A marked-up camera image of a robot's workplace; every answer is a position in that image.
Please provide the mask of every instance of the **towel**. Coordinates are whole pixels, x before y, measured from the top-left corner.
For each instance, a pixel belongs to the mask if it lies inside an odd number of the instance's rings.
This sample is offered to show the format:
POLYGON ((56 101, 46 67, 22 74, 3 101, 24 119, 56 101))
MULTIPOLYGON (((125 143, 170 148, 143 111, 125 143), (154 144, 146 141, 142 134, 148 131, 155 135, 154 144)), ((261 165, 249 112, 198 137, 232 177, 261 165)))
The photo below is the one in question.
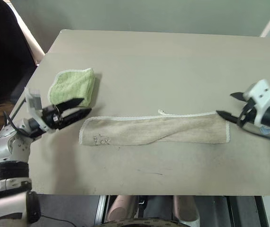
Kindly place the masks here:
POLYGON ((89 106, 94 82, 95 76, 91 68, 61 71, 49 89, 48 99, 56 105, 72 98, 84 98, 79 106, 89 106))
POLYGON ((91 117, 79 134, 81 145, 142 145, 156 141, 227 143, 229 123, 216 112, 146 117, 91 117))

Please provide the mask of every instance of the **metal frame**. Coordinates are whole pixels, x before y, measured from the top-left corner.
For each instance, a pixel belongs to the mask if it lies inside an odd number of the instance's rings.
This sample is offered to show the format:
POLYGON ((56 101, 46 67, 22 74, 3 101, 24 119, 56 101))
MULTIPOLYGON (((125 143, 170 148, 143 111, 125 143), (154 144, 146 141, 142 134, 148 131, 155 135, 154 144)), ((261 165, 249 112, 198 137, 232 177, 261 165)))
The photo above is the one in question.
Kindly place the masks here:
POLYGON ((94 226, 100 225, 104 222, 106 209, 108 208, 107 206, 108 197, 109 197, 108 195, 99 196, 94 226))
MULTIPOLYGON (((269 227, 262 197, 261 196, 248 196, 247 198, 250 199, 249 201, 251 201, 249 203, 249 207, 251 207, 251 209, 255 207, 258 212, 258 215, 256 217, 252 217, 256 220, 259 220, 259 223, 257 224, 257 221, 256 221, 254 226, 255 227, 269 227)), ((243 216, 243 213, 245 211, 241 209, 242 207, 245 207, 245 205, 248 205, 248 204, 244 203, 243 199, 244 198, 241 198, 240 196, 226 196, 226 202, 229 209, 231 227, 246 226, 246 225, 242 225, 242 223, 246 223, 246 219, 243 216)))

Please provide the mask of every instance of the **black chair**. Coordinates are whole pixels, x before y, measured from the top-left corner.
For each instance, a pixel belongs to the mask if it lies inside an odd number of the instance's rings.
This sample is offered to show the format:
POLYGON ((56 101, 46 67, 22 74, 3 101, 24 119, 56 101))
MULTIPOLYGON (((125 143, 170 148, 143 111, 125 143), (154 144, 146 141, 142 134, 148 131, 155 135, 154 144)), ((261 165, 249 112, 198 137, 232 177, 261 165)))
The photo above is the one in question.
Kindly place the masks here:
POLYGON ((9 100, 16 103, 35 69, 13 11, 0 0, 0 104, 9 100))

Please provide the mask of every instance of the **beige towel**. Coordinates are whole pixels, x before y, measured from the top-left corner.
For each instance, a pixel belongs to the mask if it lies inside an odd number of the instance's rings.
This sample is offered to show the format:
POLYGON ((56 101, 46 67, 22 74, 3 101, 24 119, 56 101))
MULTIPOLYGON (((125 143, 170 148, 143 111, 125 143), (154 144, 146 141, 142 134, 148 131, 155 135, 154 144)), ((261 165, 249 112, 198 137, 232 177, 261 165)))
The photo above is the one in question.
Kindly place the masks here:
POLYGON ((79 134, 81 145, 142 145, 156 141, 227 143, 229 124, 216 112, 146 117, 91 117, 79 134))

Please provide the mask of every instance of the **white towel edge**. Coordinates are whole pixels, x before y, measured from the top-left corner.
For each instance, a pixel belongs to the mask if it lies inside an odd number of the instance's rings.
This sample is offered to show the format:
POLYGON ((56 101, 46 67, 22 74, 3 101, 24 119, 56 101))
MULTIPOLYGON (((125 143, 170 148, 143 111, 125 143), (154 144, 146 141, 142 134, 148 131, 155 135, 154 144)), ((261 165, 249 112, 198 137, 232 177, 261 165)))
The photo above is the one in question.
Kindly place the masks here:
POLYGON ((163 117, 200 117, 200 116, 213 115, 213 114, 217 114, 217 113, 213 111, 213 112, 208 112, 208 113, 184 114, 184 115, 166 113, 166 114, 155 115, 155 116, 141 116, 141 117, 97 116, 97 117, 90 117, 86 121, 92 121, 92 120, 132 121, 132 120, 147 120, 147 119, 163 118, 163 117))
POLYGON ((52 102, 51 102, 51 90, 52 90, 52 88, 54 87, 54 85, 57 83, 59 77, 60 77, 62 74, 66 73, 66 72, 86 72, 86 71, 89 71, 89 70, 93 70, 93 68, 87 68, 87 69, 85 69, 85 70, 63 70, 63 71, 60 71, 59 73, 57 73, 57 75, 56 75, 55 78, 54 78, 53 83, 51 84, 51 86, 49 87, 49 90, 48 90, 47 98, 48 98, 49 103, 52 103, 52 102))
POLYGON ((81 126, 81 128, 80 128, 80 130, 79 130, 79 141, 78 141, 79 145, 83 145, 83 144, 82 144, 82 133, 83 133, 83 129, 84 129, 84 127, 85 127, 86 121, 87 121, 87 120, 84 121, 84 123, 82 124, 82 126, 81 126))
POLYGON ((225 121, 225 136, 226 136, 226 143, 230 142, 230 123, 225 121))

